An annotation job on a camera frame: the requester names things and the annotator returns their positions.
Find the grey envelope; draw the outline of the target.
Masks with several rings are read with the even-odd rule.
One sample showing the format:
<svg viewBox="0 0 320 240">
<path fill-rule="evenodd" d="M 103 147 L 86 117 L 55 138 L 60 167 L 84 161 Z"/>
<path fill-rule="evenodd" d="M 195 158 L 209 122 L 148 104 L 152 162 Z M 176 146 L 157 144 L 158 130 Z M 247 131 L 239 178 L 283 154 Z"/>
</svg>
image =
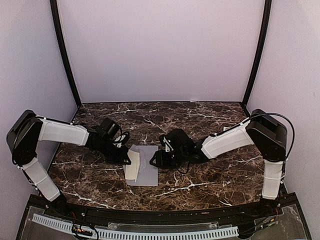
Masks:
<svg viewBox="0 0 320 240">
<path fill-rule="evenodd" d="M 157 187 L 158 186 L 158 168 L 150 165 L 150 160 L 159 147 L 156 145 L 136 145 L 140 150 L 140 167 L 136 182 L 126 180 L 128 186 L 139 187 Z"/>
</svg>

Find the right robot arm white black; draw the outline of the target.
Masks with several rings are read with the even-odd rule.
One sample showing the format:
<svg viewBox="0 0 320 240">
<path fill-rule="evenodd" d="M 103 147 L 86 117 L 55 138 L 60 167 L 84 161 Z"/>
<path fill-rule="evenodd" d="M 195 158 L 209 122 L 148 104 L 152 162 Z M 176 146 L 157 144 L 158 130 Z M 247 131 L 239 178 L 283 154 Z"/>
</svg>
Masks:
<svg viewBox="0 0 320 240">
<path fill-rule="evenodd" d="M 240 123 L 219 133 L 210 134 L 197 142 L 181 128 L 161 135 L 163 149 L 154 153 L 150 165 L 158 169 L 175 169 L 183 163 L 202 164 L 216 157 L 246 146 L 255 146 L 264 160 L 262 198 L 255 205 L 255 213 L 266 217 L 275 208 L 286 162 L 293 145 L 287 145 L 288 130 L 276 118 L 292 122 L 284 115 L 255 109 Z"/>
</svg>

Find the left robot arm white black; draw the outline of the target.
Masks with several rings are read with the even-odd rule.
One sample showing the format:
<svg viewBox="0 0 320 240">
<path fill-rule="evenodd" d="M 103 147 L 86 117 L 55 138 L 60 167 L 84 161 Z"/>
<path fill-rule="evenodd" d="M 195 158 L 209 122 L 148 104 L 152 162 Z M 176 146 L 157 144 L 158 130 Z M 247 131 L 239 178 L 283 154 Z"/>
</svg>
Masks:
<svg viewBox="0 0 320 240">
<path fill-rule="evenodd" d="M 129 132 L 105 118 L 100 125 L 89 127 L 35 114 L 25 110 L 6 135 L 12 163 L 19 167 L 41 195 L 51 203 L 51 210 L 60 218 L 67 218 L 70 206 L 61 198 L 62 192 L 49 177 L 36 153 L 39 142 L 49 141 L 86 147 L 103 154 L 114 165 L 130 165 L 129 149 L 125 143 Z"/>
</svg>

